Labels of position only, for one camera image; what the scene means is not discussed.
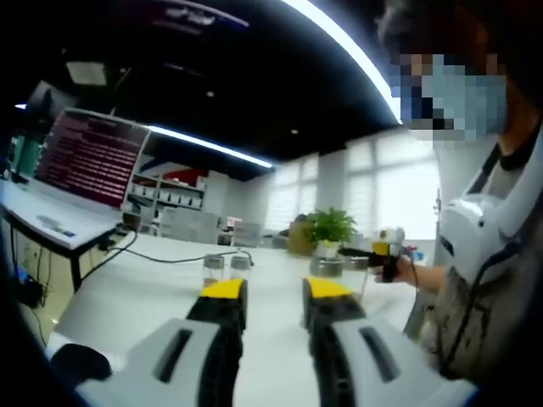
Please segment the person's right hand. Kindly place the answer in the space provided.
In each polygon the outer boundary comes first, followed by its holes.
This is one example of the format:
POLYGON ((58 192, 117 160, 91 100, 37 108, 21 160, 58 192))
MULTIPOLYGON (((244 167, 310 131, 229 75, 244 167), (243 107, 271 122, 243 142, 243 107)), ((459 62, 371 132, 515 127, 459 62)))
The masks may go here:
POLYGON ((401 256, 396 261, 397 273, 395 282, 403 282, 411 286, 416 286, 416 276, 413 271, 414 264, 405 256, 401 256))

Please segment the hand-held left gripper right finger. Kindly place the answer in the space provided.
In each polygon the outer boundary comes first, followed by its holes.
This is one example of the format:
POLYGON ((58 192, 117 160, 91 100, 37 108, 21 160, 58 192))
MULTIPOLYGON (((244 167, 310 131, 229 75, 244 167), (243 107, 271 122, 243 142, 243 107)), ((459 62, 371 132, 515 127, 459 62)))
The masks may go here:
POLYGON ((465 406, 477 392, 431 369, 420 348, 366 316, 345 287, 308 276, 302 298, 322 406, 465 406))

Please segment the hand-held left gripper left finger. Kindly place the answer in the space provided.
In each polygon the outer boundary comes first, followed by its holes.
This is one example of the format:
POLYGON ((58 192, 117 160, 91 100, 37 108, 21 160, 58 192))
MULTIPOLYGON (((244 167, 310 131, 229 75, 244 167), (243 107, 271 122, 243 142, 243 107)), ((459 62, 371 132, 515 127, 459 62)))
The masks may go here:
POLYGON ((214 283, 185 319, 137 343, 120 371, 78 391, 92 406, 231 406, 246 317, 247 282, 214 283))

